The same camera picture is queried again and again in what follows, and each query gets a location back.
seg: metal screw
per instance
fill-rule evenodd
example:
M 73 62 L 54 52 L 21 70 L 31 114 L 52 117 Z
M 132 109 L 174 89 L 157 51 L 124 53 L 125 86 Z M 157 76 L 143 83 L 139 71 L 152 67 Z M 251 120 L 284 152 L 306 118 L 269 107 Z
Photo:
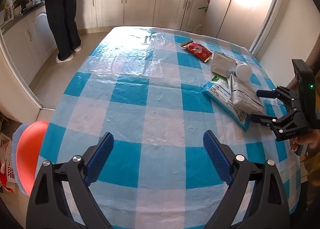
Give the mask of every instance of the metal screw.
M 79 162 L 81 160 L 81 156 L 74 156 L 72 160 L 74 162 Z
M 275 162 L 273 160 L 268 160 L 267 163 L 270 165 L 270 166 L 274 166 L 275 165 Z
M 44 165 L 45 167 L 50 165 L 50 160 L 46 160 L 42 163 L 42 165 Z
M 238 161 L 244 161 L 244 156 L 242 156 L 242 155 L 237 155 L 237 156 L 236 156 L 236 160 L 238 160 Z

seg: white shoe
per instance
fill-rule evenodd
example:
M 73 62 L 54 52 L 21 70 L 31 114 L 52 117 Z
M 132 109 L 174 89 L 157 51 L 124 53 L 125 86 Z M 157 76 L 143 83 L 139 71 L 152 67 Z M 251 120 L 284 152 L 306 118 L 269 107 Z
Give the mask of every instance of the white shoe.
M 61 61 L 59 60 L 58 56 L 56 57 L 56 62 L 57 63 L 64 63 L 64 62 L 68 62 L 68 61 L 71 61 L 75 56 L 73 54 L 71 54 L 71 56 L 69 56 L 67 59 Z
M 77 47 L 77 48 L 74 50 L 74 52 L 79 52 L 79 51 L 81 51 L 81 49 L 82 49 L 82 47 L 81 47 L 81 45 L 80 45 L 79 47 Z

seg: red snack package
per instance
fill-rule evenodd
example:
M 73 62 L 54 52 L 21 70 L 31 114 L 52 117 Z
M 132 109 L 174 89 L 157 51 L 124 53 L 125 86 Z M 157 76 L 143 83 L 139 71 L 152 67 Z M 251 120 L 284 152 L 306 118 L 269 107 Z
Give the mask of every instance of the red snack package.
M 193 40 L 185 42 L 180 46 L 188 49 L 193 55 L 198 57 L 203 62 L 208 61 L 212 57 L 212 53 L 208 49 L 206 49 L 203 45 L 193 42 Z

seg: table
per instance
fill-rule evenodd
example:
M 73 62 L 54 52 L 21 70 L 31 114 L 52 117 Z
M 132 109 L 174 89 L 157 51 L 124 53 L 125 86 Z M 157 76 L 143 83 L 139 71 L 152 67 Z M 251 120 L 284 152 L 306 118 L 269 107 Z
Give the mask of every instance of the table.
M 291 212 L 300 194 L 300 162 L 288 141 L 275 142 L 268 127 L 251 123 L 247 132 L 201 93 L 213 77 L 180 47 L 193 39 L 252 67 L 253 87 L 274 85 L 245 49 L 226 41 L 151 27 L 114 28 L 75 74 L 50 122 L 38 161 L 66 162 L 82 155 L 105 132 L 114 149 L 90 190 L 114 228 L 203 228 L 227 185 L 220 181 L 202 144 L 211 129 L 221 143 L 250 161 L 275 161 Z M 264 99 L 267 114 L 286 113 Z M 241 221 L 249 183 L 234 223 Z M 81 217 L 65 185 L 76 221 Z

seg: white wall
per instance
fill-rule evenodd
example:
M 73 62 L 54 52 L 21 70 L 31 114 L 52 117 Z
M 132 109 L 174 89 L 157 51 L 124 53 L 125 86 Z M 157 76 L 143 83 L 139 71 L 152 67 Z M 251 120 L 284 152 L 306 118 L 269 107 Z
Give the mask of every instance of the white wall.
M 14 77 L 0 50 L 0 111 L 8 118 L 32 123 L 39 110 Z
M 257 60 L 275 85 L 294 82 L 291 59 L 311 65 L 319 52 L 320 13 L 312 0 L 283 0 Z

